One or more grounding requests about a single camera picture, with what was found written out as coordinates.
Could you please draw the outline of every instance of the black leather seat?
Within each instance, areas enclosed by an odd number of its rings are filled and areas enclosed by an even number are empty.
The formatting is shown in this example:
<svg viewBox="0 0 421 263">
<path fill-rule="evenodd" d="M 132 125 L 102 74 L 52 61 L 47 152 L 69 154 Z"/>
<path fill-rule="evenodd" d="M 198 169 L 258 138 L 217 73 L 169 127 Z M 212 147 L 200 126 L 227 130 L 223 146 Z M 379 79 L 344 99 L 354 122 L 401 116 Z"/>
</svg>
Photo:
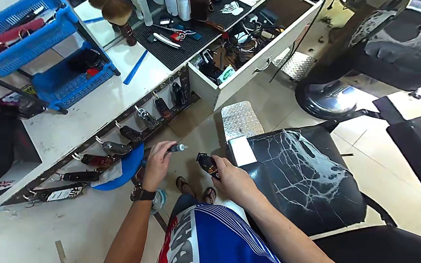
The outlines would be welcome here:
<svg viewBox="0 0 421 263">
<path fill-rule="evenodd" d="M 336 263 L 421 263 L 421 236 L 379 225 L 314 240 Z"/>
<path fill-rule="evenodd" d="M 366 203 L 323 125 L 273 131 L 248 142 L 268 170 L 266 182 L 256 185 L 268 199 L 275 195 L 277 203 L 271 203 L 305 234 L 364 221 Z"/>
</svg>

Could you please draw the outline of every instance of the hand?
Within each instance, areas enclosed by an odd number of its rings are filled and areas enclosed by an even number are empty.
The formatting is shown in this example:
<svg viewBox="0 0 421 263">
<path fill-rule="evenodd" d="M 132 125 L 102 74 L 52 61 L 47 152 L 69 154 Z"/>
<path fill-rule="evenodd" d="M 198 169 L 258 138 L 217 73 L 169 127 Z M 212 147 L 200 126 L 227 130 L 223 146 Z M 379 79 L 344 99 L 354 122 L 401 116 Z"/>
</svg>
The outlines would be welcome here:
<svg viewBox="0 0 421 263">
<path fill-rule="evenodd" d="M 221 180 L 212 177 L 215 187 L 228 194 L 237 205 L 249 209 L 257 201 L 266 199 L 246 171 L 233 166 L 226 158 L 216 155 L 212 158 L 217 164 Z"/>
<path fill-rule="evenodd" d="M 152 147 L 147 165 L 145 166 L 145 175 L 142 188 L 149 192 L 155 192 L 159 183 L 165 178 L 170 164 L 171 152 L 167 150 L 176 141 L 161 141 Z"/>
</svg>

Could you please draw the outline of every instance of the left hand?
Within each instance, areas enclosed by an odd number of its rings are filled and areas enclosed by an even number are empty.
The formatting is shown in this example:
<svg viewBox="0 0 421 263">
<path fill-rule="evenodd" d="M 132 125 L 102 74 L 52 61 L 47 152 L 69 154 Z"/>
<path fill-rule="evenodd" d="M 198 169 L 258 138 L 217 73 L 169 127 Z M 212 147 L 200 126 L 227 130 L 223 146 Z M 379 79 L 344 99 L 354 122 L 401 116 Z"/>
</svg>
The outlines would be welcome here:
<svg viewBox="0 0 421 263">
<path fill-rule="evenodd" d="M 170 164 L 171 152 L 167 150 L 176 144 L 176 141 L 161 141 L 152 147 L 147 165 L 142 188 L 149 192 L 155 192 L 159 183 L 165 178 Z"/>
</svg>

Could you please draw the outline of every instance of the black rubber mat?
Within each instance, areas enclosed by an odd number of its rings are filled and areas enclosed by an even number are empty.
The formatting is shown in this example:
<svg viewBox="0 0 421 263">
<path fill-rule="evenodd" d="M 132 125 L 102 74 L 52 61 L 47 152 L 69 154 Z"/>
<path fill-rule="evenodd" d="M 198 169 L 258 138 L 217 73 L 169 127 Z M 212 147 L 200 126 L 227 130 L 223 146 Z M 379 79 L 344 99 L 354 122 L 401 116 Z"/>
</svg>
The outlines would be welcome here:
<svg viewBox="0 0 421 263">
<path fill-rule="evenodd" d="M 220 9 L 222 9 L 225 4 L 229 4 L 233 1 L 234 0 L 221 0 L 219 2 L 214 2 L 214 11 L 211 13 L 209 19 L 227 28 L 239 18 L 244 16 L 249 10 L 251 10 L 249 5 L 238 2 L 238 4 L 244 9 L 240 15 L 235 16 L 232 14 L 222 14 Z M 161 13 L 155 15 L 153 18 L 155 25 L 159 24 L 159 20 L 162 15 L 168 15 L 167 10 L 163 10 Z M 136 37 L 137 41 L 139 41 L 141 45 L 143 45 L 150 53 L 152 53 L 152 55 L 154 55 L 170 70 L 176 69 L 184 61 L 186 61 L 204 46 L 208 45 L 210 41 L 212 41 L 220 34 L 220 32 L 217 30 L 206 25 L 193 23 L 191 21 L 183 22 L 181 19 L 179 19 L 178 16 L 173 17 L 173 20 L 183 25 L 184 27 L 192 28 L 193 31 L 200 33 L 202 35 L 202 39 L 195 40 L 187 36 L 186 39 L 179 42 L 179 45 L 182 47 L 180 49 L 175 49 L 158 40 L 153 43 L 150 43 L 147 40 L 147 38 L 154 32 L 168 37 L 173 33 L 172 31 L 155 26 L 147 27 L 144 24 L 134 31 L 134 36 Z"/>
</svg>

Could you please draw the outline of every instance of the cracked leather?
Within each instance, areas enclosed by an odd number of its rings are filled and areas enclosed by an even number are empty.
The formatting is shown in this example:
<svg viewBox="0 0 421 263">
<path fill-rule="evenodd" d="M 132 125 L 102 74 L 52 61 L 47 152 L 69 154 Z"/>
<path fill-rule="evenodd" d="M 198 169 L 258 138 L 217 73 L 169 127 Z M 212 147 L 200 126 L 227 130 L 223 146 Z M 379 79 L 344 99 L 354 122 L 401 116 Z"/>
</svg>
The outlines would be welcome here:
<svg viewBox="0 0 421 263">
<path fill-rule="evenodd" d="M 320 125 L 248 138 L 256 159 L 268 170 L 256 181 L 280 212 L 308 236 L 364 221 L 366 203 L 331 135 Z"/>
</svg>

